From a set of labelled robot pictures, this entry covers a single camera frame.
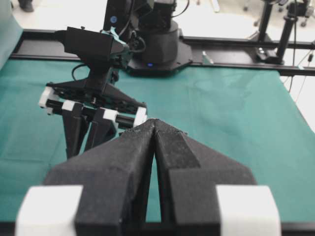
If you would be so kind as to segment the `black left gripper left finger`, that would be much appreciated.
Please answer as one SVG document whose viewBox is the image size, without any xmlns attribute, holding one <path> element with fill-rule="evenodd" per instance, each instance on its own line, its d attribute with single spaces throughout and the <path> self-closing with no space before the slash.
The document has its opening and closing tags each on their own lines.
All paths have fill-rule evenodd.
<svg viewBox="0 0 315 236">
<path fill-rule="evenodd" d="M 75 216 L 79 236 L 122 236 L 146 220 L 155 121 L 125 131 L 53 167 L 44 185 L 82 185 Z"/>
</svg>

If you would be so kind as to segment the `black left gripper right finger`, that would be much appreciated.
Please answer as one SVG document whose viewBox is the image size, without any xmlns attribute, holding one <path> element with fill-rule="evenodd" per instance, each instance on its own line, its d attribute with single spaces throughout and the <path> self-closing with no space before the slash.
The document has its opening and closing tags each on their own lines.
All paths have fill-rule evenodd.
<svg viewBox="0 0 315 236">
<path fill-rule="evenodd" d="M 161 120 L 154 125 L 162 222 L 177 236 L 220 235 L 216 185 L 256 185 L 251 170 Z"/>
</svg>

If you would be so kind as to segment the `right gripper rail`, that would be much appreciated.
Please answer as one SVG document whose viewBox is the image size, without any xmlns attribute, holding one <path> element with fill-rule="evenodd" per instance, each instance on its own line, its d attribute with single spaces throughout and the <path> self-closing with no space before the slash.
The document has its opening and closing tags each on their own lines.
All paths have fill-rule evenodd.
<svg viewBox="0 0 315 236">
<path fill-rule="evenodd" d="M 118 124 L 131 128 L 147 121 L 147 106 L 126 95 L 111 83 L 101 89 L 85 87 L 87 79 L 47 83 L 39 106 L 48 114 L 63 117 L 67 158 L 77 156 L 94 115 L 85 150 L 90 150 L 115 137 Z"/>
</svg>

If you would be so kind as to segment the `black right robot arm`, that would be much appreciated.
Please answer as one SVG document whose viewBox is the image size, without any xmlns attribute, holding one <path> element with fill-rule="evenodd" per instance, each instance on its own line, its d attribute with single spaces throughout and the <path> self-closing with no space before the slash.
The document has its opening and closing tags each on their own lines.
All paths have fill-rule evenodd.
<svg viewBox="0 0 315 236">
<path fill-rule="evenodd" d="M 121 69 L 171 72 L 192 62 L 180 40 L 174 0 L 110 0 L 103 28 L 55 32 L 67 53 L 89 68 L 86 78 L 48 83 L 39 106 L 63 118 L 68 158 L 147 120 L 147 106 L 115 87 Z"/>
</svg>

